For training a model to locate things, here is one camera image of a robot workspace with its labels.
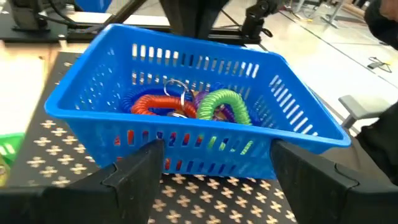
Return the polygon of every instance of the spiral key ring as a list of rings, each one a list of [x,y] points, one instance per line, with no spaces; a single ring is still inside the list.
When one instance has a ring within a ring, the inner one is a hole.
[[[164,83],[164,87],[163,87],[163,91],[164,91],[164,94],[166,94],[167,96],[170,96],[169,95],[169,93],[167,93],[167,84],[169,84],[170,82],[176,82],[176,83],[178,83],[178,84],[180,84],[181,86],[183,86],[184,87],[184,92],[181,94],[181,107],[184,109],[184,99],[185,99],[185,93],[186,92],[190,92],[191,93],[191,95],[192,95],[192,98],[194,98],[195,96],[193,95],[193,92],[192,92],[192,90],[190,90],[187,86],[186,86],[186,84],[184,84],[183,82],[181,82],[180,80],[175,80],[175,79],[170,79],[170,80],[168,80],[167,82],[165,82]]]

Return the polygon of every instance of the basket rim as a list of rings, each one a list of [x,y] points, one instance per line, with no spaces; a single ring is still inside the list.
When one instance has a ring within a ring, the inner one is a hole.
[[[148,117],[146,115],[139,115],[139,114],[122,114],[122,113],[113,113],[113,112],[98,112],[98,111],[80,111],[80,110],[65,110],[60,109],[58,107],[58,103],[61,100],[62,96],[66,92],[69,84],[75,79],[78,74],[78,71],[84,66],[84,64],[89,60],[89,55],[96,49],[96,46],[103,41],[106,37],[107,33],[111,32],[113,29],[133,29],[139,30],[140,32],[150,32],[151,34],[166,36],[169,34],[163,34],[160,32],[156,32],[153,30],[141,29],[137,27],[125,26],[121,24],[111,24],[105,27],[105,29],[91,42],[90,46],[86,49],[85,53],[75,62],[72,68],[67,72],[67,74],[63,77],[60,84],[54,89],[52,94],[49,96],[47,101],[45,102],[44,108],[50,116],[60,119],[90,119],[90,120],[111,120],[111,121],[129,121],[129,122],[137,122],[137,123],[153,123],[153,124],[168,124],[168,125],[177,125],[177,126],[196,126],[201,128],[217,128],[219,129],[220,126],[217,123],[209,122],[200,119],[187,119],[184,123],[176,122],[175,119],[181,118],[171,118],[165,116],[151,116]],[[222,45],[223,47],[231,47],[236,48],[236,46],[230,46],[227,44],[209,42],[205,40],[195,40],[196,42],[201,42],[204,44],[210,45]],[[260,52],[258,50],[247,49],[245,47],[240,47],[242,50],[249,50],[252,52],[262,53],[262,54],[274,54],[282,59],[282,56],[272,52]],[[246,126],[242,124],[234,124],[234,123],[225,123],[223,125],[224,129],[229,129],[232,131],[242,131],[243,134],[247,135],[251,134],[266,134],[268,136],[274,136],[275,138],[279,139],[294,139],[294,140],[303,140],[303,141],[313,141],[313,142],[322,142],[324,144],[328,144],[331,147],[348,147],[351,145],[351,139],[349,138],[348,134],[343,130],[343,128],[334,120],[331,114],[326,110],[326,108],[320,103],[319,99],[315,97],[313,92],[309,90],[312,98],[317,102],[317,105],[322,108],[322,110],[326,113],[326,116],[332,120],[332,124],[334,124],[334,128],[342,136],[341,139],[333,139],[333,138],[326,138],[321,136],[312,136],[309,134],[301,134],[295,133],[292,131],[284,131],[279,129],[271,129],[271,128],[264,128],[264,127],[257,127],[257,126]]]

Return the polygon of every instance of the green coiled keychain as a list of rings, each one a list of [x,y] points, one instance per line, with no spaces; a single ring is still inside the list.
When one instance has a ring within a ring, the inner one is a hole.
[[[199,109],[197,111],[198,119],[211,120],[213,118],[214,110],[222,104],[229,104],[234,111],[235,120],[238,124],[252,125],[248,109],[244,104],[242,97],[232,90],[221,89],[209,93],[200,103]],[[217,137],[213,136],[210,139],[207,147],[212,148]],[[250,146],[253,144],[249,141],[241,152],[241,155],[245,155],[249,150]],[[220,144],[220,150],[224,150],[225,143]]]

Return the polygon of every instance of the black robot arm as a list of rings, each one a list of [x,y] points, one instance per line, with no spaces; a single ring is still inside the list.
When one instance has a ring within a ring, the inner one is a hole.
[[[398,187],[379,183],[283,141],[271,146],[271,161],[301,224],[397,223]]]

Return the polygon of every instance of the coiled keychain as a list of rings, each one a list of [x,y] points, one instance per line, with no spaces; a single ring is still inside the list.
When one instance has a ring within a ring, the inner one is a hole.
[[[237,123],[252,125],[248,110],[241,96],[232,90],[216,90],[209,93],[200,103],[198,119],[211,120],[214,110],[222,104],[231,105]]]
[[[131,113],[157,115],[149,108],[173,108],[183,111],[189,118],[196,118],[197,112],[192,102],[181,102],[181,99],[175,96],[154,96],[144,95],[140,97],[131,107]]]
[[[193,101],[193,103],[195,104],[195,108],[198,109],[200,106],[200,103],[202,102],[202,100],[209,94],[209,92],[207,91],[200,91],[196,97],[195,100]],[[234,117],[234,113],[232,112],[232,108],[231,107],[226,107],[224,105],[221,106],[221,112],[222,114],[225,116],[225,118],[232,123],[235,123],[235,117]]]
[[[181,91],[181,88],[178,86],[169,86],[167,88],[167,94],[171,96],[181,96],[186,92]],[[163,95],[164,94],[164,86],[160,85],[146,85],[146,86],[134,86],[121,100],[121,109],[125,113],[130,113],[131,107],[133,104],[144,95]],[[186,101],[193,100],[193,94],[184,94],[184,99]],[[158,115],[166,115],[167,113],[173,111],[172,109],[163,109],[163,108],[150,108],[151,112],[154,112]]]

